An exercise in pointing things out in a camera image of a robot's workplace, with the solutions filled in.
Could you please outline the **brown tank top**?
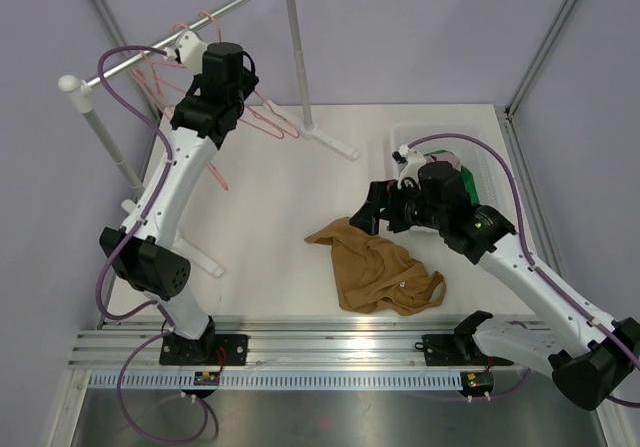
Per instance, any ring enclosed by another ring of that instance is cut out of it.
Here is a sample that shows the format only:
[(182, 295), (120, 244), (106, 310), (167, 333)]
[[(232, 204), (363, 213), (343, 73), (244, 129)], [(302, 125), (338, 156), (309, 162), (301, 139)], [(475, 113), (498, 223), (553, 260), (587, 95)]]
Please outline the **brown tank top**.
[(390, 310), (412, 316), (442, 305), (447, 282), (430, 272), (407, 249), (379, 235), (337, 219), (305, 238), (308, 244), (330, 248), (339, 307), (373, 314)]

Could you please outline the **pink hanger of brown top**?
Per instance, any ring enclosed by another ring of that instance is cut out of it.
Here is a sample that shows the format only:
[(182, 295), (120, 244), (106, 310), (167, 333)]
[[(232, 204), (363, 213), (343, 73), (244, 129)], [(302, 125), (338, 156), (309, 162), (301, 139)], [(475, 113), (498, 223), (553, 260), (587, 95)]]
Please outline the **pink hanger of brown top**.
[(278, 139), (283, 139), (285, 136), (289, 136), (294, 139), (299, 139), (301, 137), (301, 133), (298, 127), (285, 115), (277, 111), (275, 108), (275, 104), (271, 100), (267, 99), (259, 91), (255, 91), (255, 95), (261, 101), (262, 110), (258, 111), (254, 107), (249, 107), (248, 110), (250, 114), (257, 121), (261, 121), (269, 125), (274, 131), (276, 131), (276, 134), (271, 131), (265, 130), (263, 127), (258, 126), (255, 123), (246, 120), (243, 120), (243, 123)]

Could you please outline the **pink hanger of mauve top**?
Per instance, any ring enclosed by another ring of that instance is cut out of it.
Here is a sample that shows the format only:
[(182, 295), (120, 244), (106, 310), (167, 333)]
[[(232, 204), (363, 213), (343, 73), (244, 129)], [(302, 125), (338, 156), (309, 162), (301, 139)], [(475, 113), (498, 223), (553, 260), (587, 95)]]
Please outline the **pink hanger of mauve top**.
[(185, 70), (186, 67), (183, 66), (182, 64), (178, 63), (176, 60), (150, 60), (148, 61), (148, 65), (149, 68), (151, 70), (151, 73), (153, 75), (153, 80), (156, 86), (156, 91), (160, 96), (164, 95), (164, 92), (162, 90), (162, 88), (160, 87), (161, 84), (169, 86), (171, 88), (173, 88), (174, 90), (178, 90), (178, 87), (175, 87), (173, 84), (171, 84), (170, 82), (166, 81), (164, 78), (162, 78), (158, 73), (156, 68), (157, 67), (168, 67), (171, 69), (180, 69), (180, 70)]

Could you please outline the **mauve tank top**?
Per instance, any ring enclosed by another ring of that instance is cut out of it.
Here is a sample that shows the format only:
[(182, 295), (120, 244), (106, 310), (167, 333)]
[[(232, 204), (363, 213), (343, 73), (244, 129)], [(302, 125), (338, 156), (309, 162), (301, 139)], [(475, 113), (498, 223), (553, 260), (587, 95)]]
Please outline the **mauve tank top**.
[(462, 171), (462, 163), (458, 156), (454, 153), (447, 150), (438, 150), (434, 152), (430, 152), (424, 155), (425, 161), (427, 163), (433, 162), (447, 162), (454, 169), (458, 171)]

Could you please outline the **green tank top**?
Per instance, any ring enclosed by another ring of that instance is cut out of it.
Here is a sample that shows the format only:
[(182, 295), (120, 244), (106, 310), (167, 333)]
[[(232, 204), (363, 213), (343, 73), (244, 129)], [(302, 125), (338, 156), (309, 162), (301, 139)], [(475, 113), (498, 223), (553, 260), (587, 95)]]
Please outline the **green tank top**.
[(465, 166), (461, 167), (461, 174), (465, 190), (468, 192), (471, 202), (478, 205), (480, 203), (479, 195), (476, 188), (475, 178), (473, 173)]

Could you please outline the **pink hanger of green top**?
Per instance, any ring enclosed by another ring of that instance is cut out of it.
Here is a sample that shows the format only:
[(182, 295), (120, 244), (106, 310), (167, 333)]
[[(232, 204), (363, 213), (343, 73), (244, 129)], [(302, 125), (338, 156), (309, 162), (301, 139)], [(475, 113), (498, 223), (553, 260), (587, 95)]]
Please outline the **pink hanger of green top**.
[[(169, 117), (173, 113), (173, 104), (164, 95), (160, 96), (156, 91), (156, 86), (153, 80), (153, 75), (148, 65), (148, 61), (152, 60), (148, 54), (143, 54), (143, 60), (146, 65), (145, 68), (134, 68), (131, 71), (131, 76), (133, 80), (138, 84), (139, 87), (142, 88), (145, 95), (149, 98), (152, 104), (159, 110), (162, 117)], [(178, 90), (175, 90), (179, 93), (184, 93), (184, 90), (178, 87)]]

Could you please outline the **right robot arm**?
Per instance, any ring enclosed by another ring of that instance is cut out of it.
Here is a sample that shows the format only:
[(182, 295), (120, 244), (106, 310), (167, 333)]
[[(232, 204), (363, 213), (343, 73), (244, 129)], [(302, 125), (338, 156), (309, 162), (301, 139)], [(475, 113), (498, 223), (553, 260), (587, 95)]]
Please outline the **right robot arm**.
[(544, 323), (542, 335), (476, 312), (461, 322), (456, 356), (466, 363), (497, 357), (541, 373), (576, 406), (595, 410), (639, 366), (639, 324), (617, 320), (576, 292), (533, 254), (496, 209), (475, 204), (462, 174), (447, 162), (409, 178), (374, 181), (351, 226), (369, 235), (380, 221), (393, 233), (436, 230), (445, 244), (502, 282)]

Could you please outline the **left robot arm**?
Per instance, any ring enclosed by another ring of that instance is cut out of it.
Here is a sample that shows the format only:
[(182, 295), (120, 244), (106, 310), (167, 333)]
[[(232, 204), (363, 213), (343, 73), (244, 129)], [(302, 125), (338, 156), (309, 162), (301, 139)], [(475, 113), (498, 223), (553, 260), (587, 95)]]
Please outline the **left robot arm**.
[(99, 243), (106, 266), (141, 292), (167, 321), (160, 362), (204, 365), (220, 358), (215, 323), (200, 307), (188, 281), (189, 260), (174, 250), (183, 210), (202, 172), (244, 113), (259, 79), (253, 59), (238, 44), (208, 44), (196, 53), (184, 41), (178, 61), (193, 80), (159, 136), (165, 154), (118, 229), (105, 228)]

